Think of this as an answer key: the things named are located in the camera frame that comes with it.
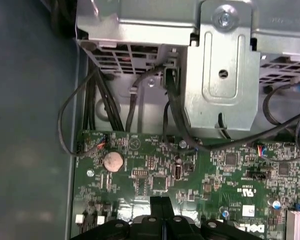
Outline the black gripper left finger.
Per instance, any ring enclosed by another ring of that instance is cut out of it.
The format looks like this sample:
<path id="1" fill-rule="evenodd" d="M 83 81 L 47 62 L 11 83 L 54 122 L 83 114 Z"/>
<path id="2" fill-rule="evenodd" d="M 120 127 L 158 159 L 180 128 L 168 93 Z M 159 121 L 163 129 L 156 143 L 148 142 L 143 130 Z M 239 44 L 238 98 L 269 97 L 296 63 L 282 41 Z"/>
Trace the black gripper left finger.
<path id="1" fill-rule="evenodd" d="M 164 238 L 164 213 L 162 198 L 150 198 L 150 214 L 134 218 L 132 223 L 121 219 L 110 220 L 72 240 L 162 240 Z"/>

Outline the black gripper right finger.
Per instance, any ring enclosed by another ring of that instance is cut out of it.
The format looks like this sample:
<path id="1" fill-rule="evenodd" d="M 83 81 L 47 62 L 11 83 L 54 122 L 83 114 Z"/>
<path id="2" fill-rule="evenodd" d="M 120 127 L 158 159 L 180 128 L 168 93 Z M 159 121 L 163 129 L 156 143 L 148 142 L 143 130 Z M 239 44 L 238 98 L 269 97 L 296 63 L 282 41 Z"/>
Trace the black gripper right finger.
<path id="1" fill-rule="evenodd" d="M 235 227 L 233 223 L 204 220 L 200 227 L 176 215 L 169 197 L 163 198 L 163 219 L 169 240 L 259 240 L 258 236 Z"/>

